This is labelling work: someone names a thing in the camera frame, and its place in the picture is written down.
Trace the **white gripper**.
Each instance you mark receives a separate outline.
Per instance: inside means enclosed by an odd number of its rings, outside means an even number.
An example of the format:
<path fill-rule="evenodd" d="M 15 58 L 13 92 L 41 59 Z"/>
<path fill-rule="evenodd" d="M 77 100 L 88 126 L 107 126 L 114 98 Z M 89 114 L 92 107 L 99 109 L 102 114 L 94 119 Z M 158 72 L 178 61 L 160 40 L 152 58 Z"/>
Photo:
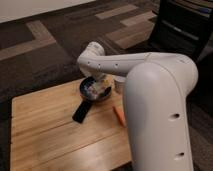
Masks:
<path fill-rule="evenodd" d="M 104 81 L 96 81 L 95 79 L 91 80 L 89 86 L 89 93 L 91 95 L 100 95 L 106 90 L 106 84 Z"/>

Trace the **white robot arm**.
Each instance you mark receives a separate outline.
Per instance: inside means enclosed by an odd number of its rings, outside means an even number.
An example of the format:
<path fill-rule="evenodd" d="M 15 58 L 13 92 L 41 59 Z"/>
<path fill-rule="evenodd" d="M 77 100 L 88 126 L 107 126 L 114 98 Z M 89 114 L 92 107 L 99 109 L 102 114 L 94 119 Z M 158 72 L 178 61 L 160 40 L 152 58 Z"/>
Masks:
<path fill-rule="evenodd" d="M 125 79 L 123 108 L 134 171 L 194 171 L 186 109 L 198 81 L 192 59 L 168 52 L 107 55 L 91 42 L 77 62 L 96 77 Z"/>

